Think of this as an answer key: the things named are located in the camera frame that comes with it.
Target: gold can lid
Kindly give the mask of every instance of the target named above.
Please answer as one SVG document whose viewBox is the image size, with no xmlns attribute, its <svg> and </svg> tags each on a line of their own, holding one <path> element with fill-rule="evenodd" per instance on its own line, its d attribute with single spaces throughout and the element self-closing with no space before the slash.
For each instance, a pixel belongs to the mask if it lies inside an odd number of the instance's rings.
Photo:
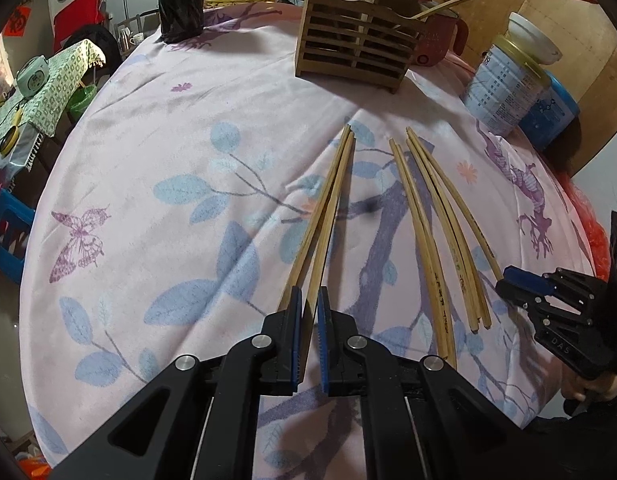
<svg viewBox="0 0 617 480">
<path fill-rule="evenodd" d="M 504 52 L 506 56 L 514 60 L 514 62 L 516 62 L 518 65 L 523 66 L 526 70 L 531 72 L 538 79 L 538 81 L 540 81 L 540 84 L 544 86 L 544 88 L 548 88 L 551 86 L 551 78 L 546 72 L 544 72 L 544 69 L 535 60 L 533 60 L 531 56 L 524 52 L 524 50 L 521 50 L 511 40 L 508 40 L 504 36 L 499 34 L 498 36 L 496 36 L 493 44 L 498 47 L 502 52 Z"/>
</svg>

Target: green tablecloth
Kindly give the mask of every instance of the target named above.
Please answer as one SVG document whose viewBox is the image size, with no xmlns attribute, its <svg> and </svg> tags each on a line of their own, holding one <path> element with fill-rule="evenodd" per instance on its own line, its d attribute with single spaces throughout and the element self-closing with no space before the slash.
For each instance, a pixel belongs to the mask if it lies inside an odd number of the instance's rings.
<svg viewBox="0 0 617 480">
<path fill-rule="evenodd" d="M 12 126 L 18 104 L 24 105 L 21 123 L 31 123 L 52 137 L 71 95 L 89 67 L 106 62 L 104 53 L 90 40 L 62 50 L 48 60 L 49 78 L 42 90 L 25 100 L 19 90 L 0 108 L 0 141 Z"/>
</svg>

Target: metal screw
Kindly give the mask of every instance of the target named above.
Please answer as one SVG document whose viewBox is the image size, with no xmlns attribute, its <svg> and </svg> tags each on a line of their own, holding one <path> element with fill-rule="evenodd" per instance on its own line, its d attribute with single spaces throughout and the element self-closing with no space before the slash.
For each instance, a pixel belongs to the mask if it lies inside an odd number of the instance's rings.
<svg viewBox="0 0 617 480">
<path fill-rule="evenodd" d="M 266 348 L 272 343 L 272 339 L 266 334 L 256 335 L 251 339 L 251 345 L 255 348 Z"/>
<path fill-rule="evenodd" d="M 368 341 L 362 335 L 353 335 L 353 336 L 348 338 L 348 341 L 346 343 L 351 348 L 355 348 L 356 350 L 360 350 L 360 349 L 364 348 L 368 344 Z"/>
<path fill-rule="evenodd" d="M 427 370 L 431 370 L 432 372 L 442 370 L 442 368 L 444 367 L 444 361 L 441 357 L 438 357 L 437 355 L 429 355 L 425 359 L 423 364 Z"/>
<path fill-rule="evenodd" d="M 192 355 L 181 355 L 175 361 L 175 368 L 185 372 L 195 366 L 195 357 Z"/>
</svg>

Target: white bowl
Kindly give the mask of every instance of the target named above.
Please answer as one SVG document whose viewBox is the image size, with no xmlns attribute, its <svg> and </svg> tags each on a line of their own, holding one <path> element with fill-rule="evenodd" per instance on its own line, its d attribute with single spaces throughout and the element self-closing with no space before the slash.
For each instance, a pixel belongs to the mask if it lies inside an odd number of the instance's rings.
<svg viewBox="0 0 617 480">
<path fill-rule="evenodd" d="M 521 50 L 541 65 L 550 65 L 562 59 L 562 53 L 539 28 L 524 16 L 512 12 L 506 36 Z"/>
</svg>

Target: blue chair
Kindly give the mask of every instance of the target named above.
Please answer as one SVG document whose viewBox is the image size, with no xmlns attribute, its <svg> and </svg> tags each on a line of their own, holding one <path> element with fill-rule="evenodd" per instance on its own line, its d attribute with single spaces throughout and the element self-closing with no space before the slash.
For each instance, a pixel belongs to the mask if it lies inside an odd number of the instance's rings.
<svg viewBox="0 0 617 480">
<path fill-rule="evenodd" d="M 20 283 L 24 272 L 24 256 L 19 258 L 9 252 L 13 241 L 21 233 L 30 233 L 35 211 L 26 207 L 9 192 L 0 190 L 0 224 L 7 222 L 8 227 L 0 232 L 0 272 L 7 278 Z"/>
</svg>

